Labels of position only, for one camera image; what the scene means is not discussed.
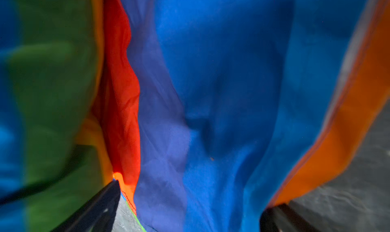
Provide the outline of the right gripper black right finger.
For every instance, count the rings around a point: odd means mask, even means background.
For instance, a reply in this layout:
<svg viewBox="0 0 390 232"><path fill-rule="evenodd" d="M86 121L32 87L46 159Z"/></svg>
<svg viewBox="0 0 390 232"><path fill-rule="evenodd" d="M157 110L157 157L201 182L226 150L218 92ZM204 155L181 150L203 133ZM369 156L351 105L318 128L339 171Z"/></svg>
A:
<svg viewBox="0 0 390 232"><path fill-rule="evenodd" d="M320 232L289 205L266 209L260 218L261 232Z"/></svg>

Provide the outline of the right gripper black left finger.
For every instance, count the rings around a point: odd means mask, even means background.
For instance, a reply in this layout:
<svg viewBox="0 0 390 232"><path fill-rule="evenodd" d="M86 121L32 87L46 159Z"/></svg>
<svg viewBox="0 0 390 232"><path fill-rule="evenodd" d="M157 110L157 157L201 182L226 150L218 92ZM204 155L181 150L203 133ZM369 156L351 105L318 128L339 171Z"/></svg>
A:
<svg viewBox="0 0 390 232"><path fill-rule="evenodd" d="M121 191L117 180L111 181L54 232L111 232Z"/></svg>

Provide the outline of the rainbow striped shorts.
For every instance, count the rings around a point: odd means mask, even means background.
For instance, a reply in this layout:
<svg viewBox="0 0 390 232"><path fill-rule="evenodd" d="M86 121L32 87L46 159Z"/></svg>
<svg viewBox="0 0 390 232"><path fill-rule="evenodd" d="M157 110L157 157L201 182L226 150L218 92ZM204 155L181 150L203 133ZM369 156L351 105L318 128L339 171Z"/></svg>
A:
<svg viewBox="0 0 390 232"><path fill-rule="evenodd" d="M1 231L111 181L143 232L260 232L390 96L390 0L1 0Z"/></svg>

